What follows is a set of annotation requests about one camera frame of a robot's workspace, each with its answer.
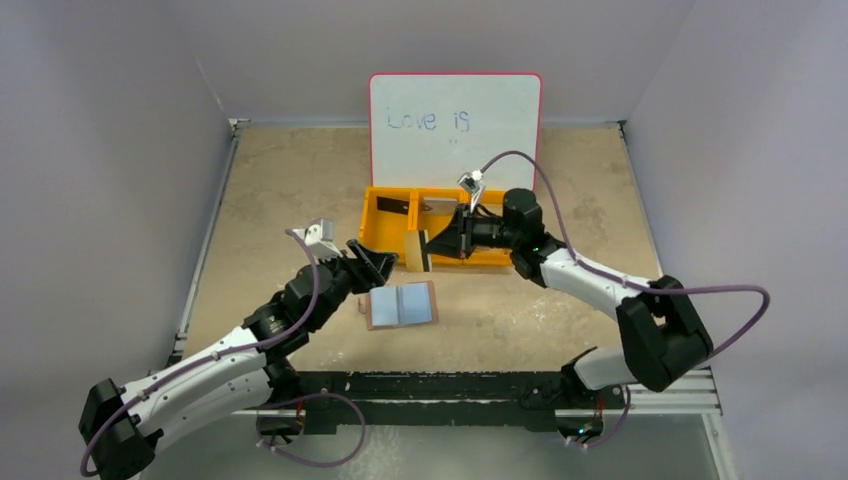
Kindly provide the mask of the beige card with black stripe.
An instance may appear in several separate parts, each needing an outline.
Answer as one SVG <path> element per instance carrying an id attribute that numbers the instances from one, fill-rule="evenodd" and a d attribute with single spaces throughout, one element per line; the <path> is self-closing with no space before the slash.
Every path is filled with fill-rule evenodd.
<path id="1" fill-rule="evenodd" d="M 429 236 L 426 230 L 415 230 L 405 233 L 405 264 L 410 272 L 424 273 L 432 270 L 431 255 L 427 250 L 428 241 Z"/>

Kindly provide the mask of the pink leather card holder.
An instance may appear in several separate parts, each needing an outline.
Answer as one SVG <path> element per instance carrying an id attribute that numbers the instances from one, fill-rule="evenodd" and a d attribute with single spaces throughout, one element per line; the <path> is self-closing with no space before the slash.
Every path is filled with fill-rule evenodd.
<path id="1" fill-rule="evenodd" d="M 369 330 L 417 327 L 439 322 L 432 281 L 388 285 L 358 300 L 358 311 Z"/>

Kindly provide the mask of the black credit card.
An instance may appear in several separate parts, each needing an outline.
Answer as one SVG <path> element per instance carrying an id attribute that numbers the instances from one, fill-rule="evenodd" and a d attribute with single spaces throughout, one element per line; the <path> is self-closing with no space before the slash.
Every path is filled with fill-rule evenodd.
<path id="1" fill-rule="evenodd" d="M 406 216 L 409 213 L 409 206 L 408 200 L 385 196 L 376 197 L 376 210 L 380 213 Z"/>

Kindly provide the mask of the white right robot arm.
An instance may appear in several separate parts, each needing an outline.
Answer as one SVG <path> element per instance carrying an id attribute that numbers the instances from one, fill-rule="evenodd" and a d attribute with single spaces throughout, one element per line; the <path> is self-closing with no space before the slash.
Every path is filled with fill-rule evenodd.
<path id="1" fill-rule="evenodd" d="M 546 231 L 542 208 L 527 189 L 507 191 L 499 215 L 478 215 L 467 204 L 457 205 L 449 224 L 424 249 L 465 260 L 479 247 L 507 250 L 522 278 L 569 294 L 615 321 L 620 347 L 593 347 L 567 363 L 562 369 L 567 390 L 584 393 L 640 384 L 661 392 L 714 351 L 677 279 L 601 275 L 599 264 Z"/>

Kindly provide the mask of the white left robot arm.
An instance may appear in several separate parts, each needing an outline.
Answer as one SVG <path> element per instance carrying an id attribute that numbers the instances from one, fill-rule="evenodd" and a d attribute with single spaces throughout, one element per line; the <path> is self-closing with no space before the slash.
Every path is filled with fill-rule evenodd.
<path id="1" fill-rule="evenodd" d="M 357 240 L 346 249 L 295 239 L 308 263 L 243 323 L 209 347 L 145 378 L 90 388 L 79 420 L 85 442 L 80 473 L 129 479 L 152 463 L 167 423 L 220 387 L 239 391 L 238 378 L 268 373 L 274 361 L 305 345 L 350 295 L 386 284 L 399 257 Z"/>

